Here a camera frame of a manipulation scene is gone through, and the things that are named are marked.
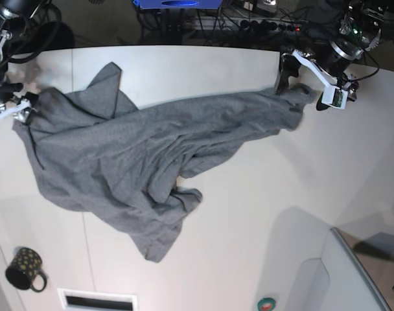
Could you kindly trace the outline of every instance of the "table surface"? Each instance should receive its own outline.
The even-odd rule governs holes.
[[[123,70],[120,89],[144,109],[270,87],[278,61],[275,52],[217,47],[101,47],[45,52],[12,66],[10,77],[28,89],[54,86],[66,93],[84,89],[115,62]],[[363,76],[374,69],[351,70]],[[299,80],[321,87],[305,68]],[[51,302],[56,287],[137,294],[143,311],[220,310],[227,303],[230,310],[255,310],[264,296],[284,310],[297,269],[320,258],[330,227],[359,238],[394,230],[389,71],[362,82],[345,111],[308,105],[296,131],[246,143],[227,163],[181,179],[204,200],[159,264],[145,261],[127,235],[94,215],[44,200],[11,125],[0,124],[0,244],[7,258],[17,245],[38,249],[51,277],[42,294],[21,293],[28,310],[60,310]],[[381,221],[369,224],[374,215]]]

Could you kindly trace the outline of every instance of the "mug handle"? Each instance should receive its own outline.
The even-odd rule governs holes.
[[[38,290],[37,288],[34,288],[33,284],[31,284],[30,288],[31,288],[31,290],[32,290],[33,292],[41,293],[42,291],[44,291],[44,289],[46,289],[46,286],[47,286],[47,277],[46,277],[46,274],[44,274],[44,272],[42,272],[41,270],[39,271],[38,275],[40,275],[41,278],[43,279],[43,282],[44,282],[43,288],[42,288],[41,290]]]

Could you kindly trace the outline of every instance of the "black mug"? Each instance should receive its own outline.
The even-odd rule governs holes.
[[[44,291],[47,286],[47,277],[41,270],[43,261],[39,254],[30,248],[20,248],[13,261],[5,271],[5,276],[12,286],[19,290],[32,289],[36,293]],[[44,284],[42,289],[33,287],[33,281],[40,275]]]

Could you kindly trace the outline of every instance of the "floor vent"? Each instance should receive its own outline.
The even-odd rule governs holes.
[[[64,288],[59,288],[58,292],[65,311],[138,311],[135,295],[84,292]]]

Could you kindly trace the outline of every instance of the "gray blanket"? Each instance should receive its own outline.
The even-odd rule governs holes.
[[[245,141],[296,129],[315,97],[298,85],[280,97],[265,89],[138,110],[119,91],[120,77],[110,63],[84,91],[44,91],[30,126],[15,123],[14,130],[45,198],[94,213],[154,262],[202,200],[196,189],[178,189],[177,177],[227,161]]]

